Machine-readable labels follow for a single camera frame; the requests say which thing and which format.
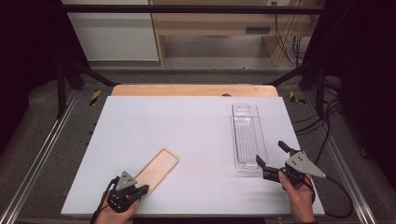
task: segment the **clear plastic container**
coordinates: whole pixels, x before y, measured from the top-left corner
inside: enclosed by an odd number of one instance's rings
[[[246,174],[260,173],[256,155],[265,162],[268,160],[257,106],[233,105],[232,122],[235,170]]]

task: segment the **hand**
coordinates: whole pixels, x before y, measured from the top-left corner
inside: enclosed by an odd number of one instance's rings
[[[117,213],[108,206],[107,197],[108,193],[95,224],[124,224],[134,215],[139,205],[139,201],[136,201],[125,212]]]
[[[287,176],[282,172],[278,172],[280,184],[288,193],[290,200],[290,211],[294,220],[298,222],[315,221],[314,212],[312,210],[312,191],[305,184],[298,184],[295,187],[290,183]]]

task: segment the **white cabinet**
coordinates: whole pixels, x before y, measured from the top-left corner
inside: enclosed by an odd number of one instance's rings
[[[148,5],[147,0],[63,0],[64,5]],[[68,13],[88,61],[158,61],[148,13]]]

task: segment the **white tabletop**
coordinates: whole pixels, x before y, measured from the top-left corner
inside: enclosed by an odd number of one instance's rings
[[[268,166],[289,157],[278,140],[300,149],[280,97],[109,96],[62,214],[90,216],[111,179],[135,176],[164,147],[179,163],[143,197],[137,217],[289,214],[280,184],[234,170],[232,104],[258,107]],[[319,197],[314,213],[324,214]]]

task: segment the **metal frame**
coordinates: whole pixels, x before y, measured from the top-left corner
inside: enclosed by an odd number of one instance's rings
[[[64,12],[73,12],[73,13],[217,13],[217,14],[300,14],[300,15],[311,15],[311,14],[325,14],[325,13],[334,13],[339,12],[340,8],[319,8],[319,7],[232,7],[232,6],[139,6],[139,5],[132,5],[132,6],[113,6],[113,5],[63,5],[63,6],[40,6],[38,9],[38,13],[43,12],[42,10],[61,10]],[[336,23],[333,27],[333,30],[336,29],[337,24],[342,21],[344,16]],[[39,25],[38,27],[44,31],[46,34],[46,27],[45,25],[39,24],[36,21],[35,25]],[[43,147],[39,151],[31,169],[29,170],[28,174],[24,178],[20,188],[18,189],[17,193],[15,194],[14,198],[12,199],[11,203],[8,205],[5,212],[2,214],[0,223],[1,224],[11,224],[13,223],[21,208],[28,197],[38,175],[50,154],[54,143],[56,142],[57,137],[59,136],[62,127],[64,126],[65,121],[67,120],[70,111],[73,108],[74,102],[78,96],[77,91],[72,92],[72,96],[69,98],[68,106],[66,106],[65,102],[65,94],[64,94],[64,70],[73,68],[77,69],[80,72],[86,73],[87,75],[101,81],[102,83],[106,84],[107,86],[114,86],[117,83],[111,82],[104,77],[94,73],[91,68],[87,68],[79,63],[67,59],[65,57],[65,52],[62,52],[56,44],[56,39],[51,38],[51,36],[47,36],[47,39],[50,41],[49,46],[53,49],[55,55],[54,57],[57,59],[59,63],[59,69],[57,71],[57,78],[58,78],[58,100],[59,100],[59,114],[58,119],[55,122],[52,131],[50,132],[46,142],[44,143]],[[330,41],[331,36],[328,35],[327,38],[322,42],[319,46],[318,50],[316,50],[315,55],[318,55],[317,58],[313,57],[313,60],[308,62],[304,62],[301,67],[296,68],[295,70],[287,73],[285,76],[273,81],[270,83],[271,85],[277,86],[282,82],[297,76],[301,73],[306,73],[310,71],[312,68],[318,67],[320,63],[320,59],[324,52],[326,51],[326,44]],[[309,82],[312,83],[312,79],[316,78],[316,75],[312,75],[309,78]],[[76,89],[82,88],[80,82],[76,83]],[[375,223],[374,216],[367,205],[367,202],[364,200],[364,197],[361,194],[361,191],[354,180],[352,173],[350,173],[346,163],[344,162],[341,154],[339,153],[336,144],[330,137],[329,145],[331,147],[331,155],[333,162],[335,163],[338,171],[341,174],[342,180],[346,185],[346,188],[352,195],[353,202],[355,204],[356,212],[361,219],[362,223]]]

